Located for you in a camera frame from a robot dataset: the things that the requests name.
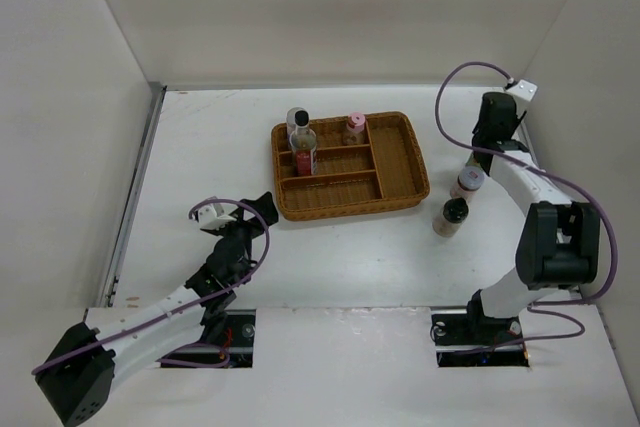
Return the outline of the tall dark vinegar bottle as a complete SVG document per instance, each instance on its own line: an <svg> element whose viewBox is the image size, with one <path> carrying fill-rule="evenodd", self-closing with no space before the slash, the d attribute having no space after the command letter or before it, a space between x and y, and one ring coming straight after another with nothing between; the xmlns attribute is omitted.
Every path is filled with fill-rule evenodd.
<svg viewBox="0 0 640 427"><path fill-rule="evenodd" d="M294 114L294 127L289 135L289 143L297 175L315 175L317 136L310 127L309 114L304 109Z"/></svg>

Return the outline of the silver-lid jar with blue label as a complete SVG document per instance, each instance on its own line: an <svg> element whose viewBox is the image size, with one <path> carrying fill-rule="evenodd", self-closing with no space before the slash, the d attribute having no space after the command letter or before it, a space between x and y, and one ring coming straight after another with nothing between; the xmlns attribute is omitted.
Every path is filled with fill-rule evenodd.
<svg viewBox="0 0 640 427"><path fill-rule="evenodd" d="M286 138L289 139L291 134L295 131L296 121L295 117L299 111L303 111L301 107L291 108L286 115Z"/></svg>

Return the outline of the black-cap small pepper bottle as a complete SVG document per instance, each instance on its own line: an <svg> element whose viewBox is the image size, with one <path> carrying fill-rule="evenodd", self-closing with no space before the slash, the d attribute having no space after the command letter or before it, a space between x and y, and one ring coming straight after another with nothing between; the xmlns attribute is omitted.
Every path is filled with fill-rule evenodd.
<svg viewBox="0 0 640 427"><path fill-rule="evenodd" d="M432 222L434 231L450 238L456 234L469 215L469 206L464 198L452 198L443 207Z"/></svg>

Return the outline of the pink-cap clear spice bottle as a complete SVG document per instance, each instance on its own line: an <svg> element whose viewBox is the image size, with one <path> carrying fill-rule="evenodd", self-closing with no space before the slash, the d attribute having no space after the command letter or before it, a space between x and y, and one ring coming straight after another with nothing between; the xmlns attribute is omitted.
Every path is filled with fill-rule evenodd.
<svg viewBox="0 0 640 427"><path fill-rule="evenodd" d="M342 135L344 145L361 145L365 142L366 118L362 113L351 113Z"/></svg>

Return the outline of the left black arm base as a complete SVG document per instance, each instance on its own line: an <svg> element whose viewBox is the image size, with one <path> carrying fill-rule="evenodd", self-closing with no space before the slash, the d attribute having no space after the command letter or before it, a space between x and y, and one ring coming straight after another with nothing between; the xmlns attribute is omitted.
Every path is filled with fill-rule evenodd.
<svg viewBox="0 0 640 427"><path fill-rule="evenodd" d="M255 310L227 310L199 341L168 354L159 364L162 368L252 368L256 320Z"/></svg>

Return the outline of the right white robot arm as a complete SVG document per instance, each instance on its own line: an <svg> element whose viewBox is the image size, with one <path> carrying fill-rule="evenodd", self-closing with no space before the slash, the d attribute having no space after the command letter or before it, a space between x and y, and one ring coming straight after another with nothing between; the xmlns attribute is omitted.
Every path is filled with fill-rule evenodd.
<svg viewBox="0 0 640 427"><path fill-rule="evenodd" d="M507 93L482 96L472 131L473 158L509 194L525 216L514 267L498 282L477 291L467 304L464 331L489 341L500 321L515 318L529 304L556 290L596 278L600 218L589 202L577 202L536 168L529 150L513 135L520 123L516 100Z"/></svg>

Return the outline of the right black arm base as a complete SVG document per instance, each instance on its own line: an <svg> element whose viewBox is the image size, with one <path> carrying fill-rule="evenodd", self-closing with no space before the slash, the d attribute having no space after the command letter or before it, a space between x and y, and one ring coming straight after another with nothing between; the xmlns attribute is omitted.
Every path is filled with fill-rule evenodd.
<svg viewBox="0 0 640 427"><path fill-rule="evenodd" d="M430 337L441 368L529 366L526 347L508 345L523 339L518 317L477 324L465 307L433 308L431 322Z"/></svg>

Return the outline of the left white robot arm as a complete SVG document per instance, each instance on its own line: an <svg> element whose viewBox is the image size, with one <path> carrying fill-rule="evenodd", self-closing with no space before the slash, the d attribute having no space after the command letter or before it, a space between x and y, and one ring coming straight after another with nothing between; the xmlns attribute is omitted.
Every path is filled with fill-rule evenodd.
<svg viewBox="0 0 640 427"><path fill-rule="evenodd" d="M178 365L172 354L196 343L221 340L227 307L236 288L262 265L252 255L256 238L268 240L279 220L270 192L233 202L211 197L188 213L199 229L217 237L212 252L186 282L163 299L118 321L96 326L87 321L68 328L46 361L32 375L65 426L79 426L95 415L111 392L153 363Z"/></svg>

